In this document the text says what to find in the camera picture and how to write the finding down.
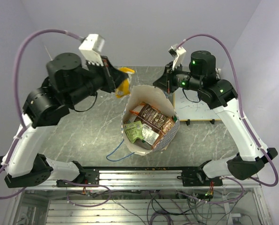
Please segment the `yellow snack bar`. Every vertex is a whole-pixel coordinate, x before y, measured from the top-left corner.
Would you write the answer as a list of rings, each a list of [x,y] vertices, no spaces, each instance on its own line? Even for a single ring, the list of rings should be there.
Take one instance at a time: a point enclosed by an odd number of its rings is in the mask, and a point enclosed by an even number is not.
[[[126,95],[129,95],[131,92],[131,80],[132,76],[135,74],[135,71],[128,67],[121,67],[119,68],[119,70],[128,75],[127,78],[119,85],[115,92],[115,96],[117,98],[122,98]]]

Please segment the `checkered paper bag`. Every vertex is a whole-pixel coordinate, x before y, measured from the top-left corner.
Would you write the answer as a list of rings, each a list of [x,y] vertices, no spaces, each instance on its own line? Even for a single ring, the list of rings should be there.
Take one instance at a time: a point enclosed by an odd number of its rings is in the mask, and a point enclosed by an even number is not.
[[[180,127],[180,119],[167,94],[149,85],[134,86],[121,120],[121,143],[106,156],[118,162],[132,155],[145,156],[165,150]],[[110,159],[125,144],[130,153],[120,159]]]

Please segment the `green snack packet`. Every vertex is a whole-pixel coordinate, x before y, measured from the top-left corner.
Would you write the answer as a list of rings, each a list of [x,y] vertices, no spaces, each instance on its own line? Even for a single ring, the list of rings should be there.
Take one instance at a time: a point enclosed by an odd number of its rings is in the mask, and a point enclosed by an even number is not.
[[[143,140],[143,125],[141,121],[126,123],[123,128],[131,143],[134,143],[137,139]]]

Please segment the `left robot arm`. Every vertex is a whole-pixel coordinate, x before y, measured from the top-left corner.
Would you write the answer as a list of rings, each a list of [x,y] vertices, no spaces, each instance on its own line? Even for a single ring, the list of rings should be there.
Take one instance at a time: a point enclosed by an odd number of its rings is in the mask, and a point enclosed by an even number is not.
[[[59,187],[95,183],[97,176],[77,161],[60,162],[39,153],[50,130],[74,110],[75,105],[98,91],[122,93],[129,85],[129,74],[116,69],[106,56],[100,66],[88,63],[82,67],[81,58],[74,53],[59,54],[46,65],[48,77],[40,88],[32,91],[23,105],[23,121],[16,147],[0,157],[0,169],[7,174],[9,188],[34,187],[55,180]]]

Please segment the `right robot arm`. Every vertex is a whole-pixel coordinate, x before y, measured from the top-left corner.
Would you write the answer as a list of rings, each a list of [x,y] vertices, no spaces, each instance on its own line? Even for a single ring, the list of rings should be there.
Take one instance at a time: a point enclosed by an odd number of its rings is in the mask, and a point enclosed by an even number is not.
[[[193,52],[187,72],[182,69],[186,50],[171,48],[169,53],[174,60],[166,64],[162,76],[153,82],[153,86],[168,94],[179,88],[195,91],[198,99],[206,103],[224,123],[239,151],[235,156],[202,164],[202,170],[196,173],[197,182],[204,186],[212,178],[228,175],[239,180],[252,178],[278,152],[257,137],[240,108],[239,95],[232,84],[217,77],[215,56],[208,51]]]

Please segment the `brown snack bag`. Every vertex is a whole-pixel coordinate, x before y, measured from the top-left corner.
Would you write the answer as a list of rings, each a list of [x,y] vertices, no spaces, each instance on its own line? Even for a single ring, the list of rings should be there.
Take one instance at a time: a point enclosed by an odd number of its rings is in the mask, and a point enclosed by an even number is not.
[[[156,148],[157,144],[164,137],[164,135],[166,135],[171,130],[177,121],[177,117],[166,116],[158,109],[146,103],[140,113],[136,115],[134,122],[136,121],[141,121],[142,124],[148,125],[153,131],[159,134],[156,142],[153,145],[150,145],[151,147],[148,148],[152,150]]]

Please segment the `orange snack packet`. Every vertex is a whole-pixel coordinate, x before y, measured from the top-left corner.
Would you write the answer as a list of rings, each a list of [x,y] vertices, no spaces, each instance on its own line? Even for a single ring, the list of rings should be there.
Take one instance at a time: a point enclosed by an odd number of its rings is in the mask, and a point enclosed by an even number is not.
[[[146,103],[142,102],[137,107],[135,107],[133,110],[129,110],[129,112],[133,115],[138,115],[145,105],[146,105]]]

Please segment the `white whiteboard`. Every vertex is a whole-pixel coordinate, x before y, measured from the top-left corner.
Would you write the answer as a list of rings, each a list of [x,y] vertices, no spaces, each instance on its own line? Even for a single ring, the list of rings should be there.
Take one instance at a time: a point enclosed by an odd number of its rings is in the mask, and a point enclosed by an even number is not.
[[[185,98],[182,89],[178,89],[173,94],[173,106],[180,121],[221,120],[213,110],[209,109],[208,105],[205,102],[200,101],[199,103],[197,103],[198,97],[196,92],[186,90],[185,94],[188,97],[188,99],[194,101],[194,103],[188,101]]]

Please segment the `white labelled snack packet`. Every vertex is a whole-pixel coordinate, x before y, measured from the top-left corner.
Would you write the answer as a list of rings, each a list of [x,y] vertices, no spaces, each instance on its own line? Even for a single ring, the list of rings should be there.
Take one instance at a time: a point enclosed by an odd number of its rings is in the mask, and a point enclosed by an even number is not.
[[[143,124],[142,135],[143,140],[149,145],[153,145],[159,137],[159,134],[146,124]]]

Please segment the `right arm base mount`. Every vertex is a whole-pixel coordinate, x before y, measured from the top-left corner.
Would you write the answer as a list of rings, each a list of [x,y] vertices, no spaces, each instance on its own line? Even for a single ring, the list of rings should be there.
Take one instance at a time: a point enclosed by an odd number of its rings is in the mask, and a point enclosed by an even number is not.
[[[208,178],[202,170],[183,170],[177,179],[182,181],[184,187],[222,186],[223,181],[219,177]]]

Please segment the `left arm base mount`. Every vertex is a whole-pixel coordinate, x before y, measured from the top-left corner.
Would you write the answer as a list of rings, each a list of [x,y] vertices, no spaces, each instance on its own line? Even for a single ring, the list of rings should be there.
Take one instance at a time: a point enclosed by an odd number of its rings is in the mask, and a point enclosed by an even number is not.
[[[99,171],[95,168],[84,167],[80,174],[72,181],[76,184],[98,184],[99,182]],[[56,181],[56,187],[58,188],[70,188],[75,185],[68,183],[64,180]]]

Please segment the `aluminium rail frame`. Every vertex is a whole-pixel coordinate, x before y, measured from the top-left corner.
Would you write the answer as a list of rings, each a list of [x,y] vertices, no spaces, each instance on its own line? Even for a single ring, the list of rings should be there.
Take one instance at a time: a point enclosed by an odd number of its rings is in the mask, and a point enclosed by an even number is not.
[[[181,123],[176,138],[167,149],[149,156],[135,155],[127,167],[91,166],[96,173],[94,180],[101,184],[98,191],[108,186],[114,194],[133,197],[145,191],[170,190],[188,187],[177,179],[182,170],[193,174],[193,163],[205,159],[226,159],[237,151],[230,132],[221,121],[213,125],[205,121],[195,121],[187,127]],[[81,191],[80,186],[57,187],[55,180],[27,188],[18,211],[18,225],[68,225],[77,224],[76,215],[68,211],[53,211],[48,195],[63,199],[64,194]]]

